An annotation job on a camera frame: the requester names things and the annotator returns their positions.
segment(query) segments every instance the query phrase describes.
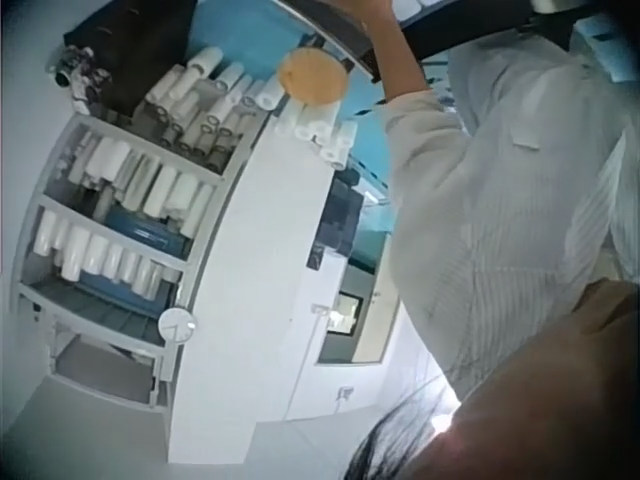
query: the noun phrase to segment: window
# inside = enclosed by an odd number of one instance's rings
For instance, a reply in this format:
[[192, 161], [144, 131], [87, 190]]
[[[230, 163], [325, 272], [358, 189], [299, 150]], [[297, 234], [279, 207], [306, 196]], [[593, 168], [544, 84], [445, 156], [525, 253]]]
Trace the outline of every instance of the window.
[[362, 298], [340, 292], [336, 304], [329, 314], [329, 333], [352, 337], [362, 310]]

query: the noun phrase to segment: round clock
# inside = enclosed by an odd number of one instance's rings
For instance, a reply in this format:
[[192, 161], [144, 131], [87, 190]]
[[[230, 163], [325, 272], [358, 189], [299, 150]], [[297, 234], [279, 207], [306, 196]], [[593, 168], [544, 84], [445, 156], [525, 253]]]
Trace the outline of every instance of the round clock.
[[182, 308], [165, 310], [158, 319], [160, 336], [170, 343], [186, 343], [196, 327], [195, 317]]

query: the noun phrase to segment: white lab coat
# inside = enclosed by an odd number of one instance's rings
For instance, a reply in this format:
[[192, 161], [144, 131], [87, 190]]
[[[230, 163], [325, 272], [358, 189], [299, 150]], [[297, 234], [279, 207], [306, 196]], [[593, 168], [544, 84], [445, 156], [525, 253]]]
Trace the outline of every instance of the white lab coat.
[[458, 47], [450, 81], [472, 137], [432, 92], [382, 112], [398, 210], [392, 271], [463, 399], [574, 308], [637, 131], [604, 76], [539, 37]]

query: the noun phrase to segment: sleeve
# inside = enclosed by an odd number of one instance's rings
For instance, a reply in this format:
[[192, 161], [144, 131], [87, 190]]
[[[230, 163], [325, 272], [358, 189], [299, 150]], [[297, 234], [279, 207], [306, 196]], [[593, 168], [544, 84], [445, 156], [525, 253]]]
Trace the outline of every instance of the sleeve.
[[433, 91], [410, 93], [381, 108], [391, 149], [391, 197], [396, 208], [415, 189], [435, 191], [462, 161], [469, 137]]

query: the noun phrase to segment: orange disc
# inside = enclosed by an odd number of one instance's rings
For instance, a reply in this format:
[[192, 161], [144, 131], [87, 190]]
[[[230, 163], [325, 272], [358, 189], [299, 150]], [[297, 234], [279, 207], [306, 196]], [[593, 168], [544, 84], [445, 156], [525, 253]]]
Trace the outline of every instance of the orange disc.
[[278, 79], [289, 95], [313, 106], [342, 100], [349, 86], [344, 66], [329, 53], [313, 47], [290, 52], [280, 64]]

